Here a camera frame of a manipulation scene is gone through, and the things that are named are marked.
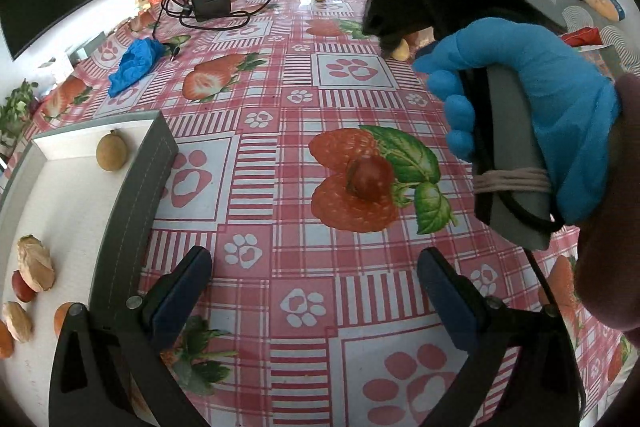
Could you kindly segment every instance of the screw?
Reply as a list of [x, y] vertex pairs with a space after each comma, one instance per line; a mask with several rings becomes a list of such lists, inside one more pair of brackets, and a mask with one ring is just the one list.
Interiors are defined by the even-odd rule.
[[489, 308], [492, 308], [494, 310], [497, 310], [498, 308], [501, 308], [502, 306], [504, 306], [504, 302], [502, 302], [501, 299], [494, 297], [493, 295], [489, 295], [488, 297], [485, 297], [485, 300], [486, 300], [486, 303], [489, 304]]
[[82, 313], [82, 304], [80, 303], [71, 304], [69, 308], [69, 315], [76, 316], [81, 313]]
[[558, 317], [558, 309], [551, 304], [545, 305], [545, 313], [549, 315], [549, 317]]
[[127, 308], [130, 310], [139, 308], [140, 304], [142, 304], [142, 297], [140, 295], [133, 295], [127, 299]]

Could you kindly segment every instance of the potted plant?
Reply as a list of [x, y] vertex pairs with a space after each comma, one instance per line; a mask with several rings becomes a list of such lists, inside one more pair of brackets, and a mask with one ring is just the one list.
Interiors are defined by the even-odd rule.
[[23, 80], [0, 107], [0, 154], [7, 158], [12, 155], [22, 130], [31, 120], [36, 104], [34, 87], [38, 87], [37, 82]]

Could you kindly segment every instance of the electrical cord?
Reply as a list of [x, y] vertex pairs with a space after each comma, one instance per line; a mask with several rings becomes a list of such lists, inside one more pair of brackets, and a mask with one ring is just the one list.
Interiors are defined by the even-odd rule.
[[[193, 24], [188, 24], [186, 23], [184, 20], [185, 19], [195, 19], [196, 17], [194, 17], [192, 15], [193, 13], [193, 8], [191, 7], [191, 0], [162, 0], [160, 1], [160, 11], [158, 13], [158, 18], [156, 19], [156, 22], [154, 23], [154, 28], [153, 31], [151, 33], [152, 38], [156, 38], [156, 30], [158, 29], [158, 26], [160, 25], [160, 19], [162, 17], [162, 13], [165, 12], [169, 17], [172, 17], [174, 19], [178, 19], [180, 21], [180, 24], [182, 26], [184, 26], [185, 28], [193, 28], [195, 30], [211, 30], [211, 31], [228, 31], [228, 30], [237, 30], [240, 29], [244, 26], [246, 26], [249, 21], [251, 20], [251, 17], [255, 14], [257, 14], [258, 12], [264, 10], [267, 5], [271, 2], [272, 0], [266, 0], [263, 4], [260, 5], [259, 8], [251, 11], [251, 12], [247, 12], [246, 10], [236, 10], [235, 12], [230, 12], [228, 15], [222, 16], [220, 18], [236, 18], [236, 17], [244, 17], [245, 20], [244, 22], [242, 22], [241, 24], [237, 24], [235, 26], [226, 26], [226, 27], [212, 27], [212, 26], [196, 26]], [[180, 11], [175, 11], [175, 10], [170, 10], [169, 9], [169, 3], [175, 3], [178, 6], [180, 6], [182, 9]]]
[[[556, 301], [556, 296], [551, 291], [551, 287], [549, 286], [549, 283], [547, 282], [545, 275], [542, 273], [542, 270], [540, 269], [538, 262], [533, 257], [532, 251], [527, 250], [526, 248], [523, 248], [523, 250], [524, 250], [524, 255], [527, 257], [527, 261], [529, 261], [529, 264], [531, 265], [531, 269], [533, 270], [533, 273], [536, 275], [536, 278], [538, 279], [540, 286], [542, 286], [542, 290], [545, 293], [546, 299], [549, 301], [549, 304], [551, 304], [556, 309], [556, 311], [560, 313], [560, 308], [558, 307], [558, 301]], [[569, 342], [569, 345], [572, 346], [572, 341], [571, 341], [571, 337], [569, 336], [569, 331], [566, 328], [565, 330], [566, 330], [566, 337]], [[574, 370], [574, 377], [577, 381], [578, 395], [580, 396], [580, 418], [582, 418], [584, 416], [584, 410], [587, 405], [587, 396], [586, 396], [586, 393], [584, 392], [584, 384], [582, 383], [582, 377], [580, 376], [580, 368], [578, 367], [578, 360], [575, 357], [574, 357], [573, 370]]]

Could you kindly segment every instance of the pillow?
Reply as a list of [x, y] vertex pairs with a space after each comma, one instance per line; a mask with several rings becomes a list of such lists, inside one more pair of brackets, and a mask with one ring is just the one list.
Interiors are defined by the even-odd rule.
[[597, 28], [582, 28], [577, 32], [565, 33], [560, 38], [572, 48], [602, 45], [600, 31]]
[[618, 0], [584, 0], [596, 12], [610, 21], [618, 22], [625, 18], [625, 11]]

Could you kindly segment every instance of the blue latex glove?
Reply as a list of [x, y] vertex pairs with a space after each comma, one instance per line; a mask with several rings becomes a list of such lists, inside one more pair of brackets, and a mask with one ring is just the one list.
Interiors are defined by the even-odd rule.
[[542, 26], [495, 18], [470, 24], [414, 62], [444, 101], [452, 128], [447, 143], [463, 160], [474, 150], [475, 113], [455, 71], [496, 63], [520, 75], [562, 217], [567, 223], [586, 219], [604, 195], [607, 140], [620, 114], [611, 81]]
[[164, 55], [164, 46], [155, 39], [137, 39], [131, 43], [120, 59], [120, 67], [109, 75], [109, 96], [114, 97], [145, 76], [158, 58]]

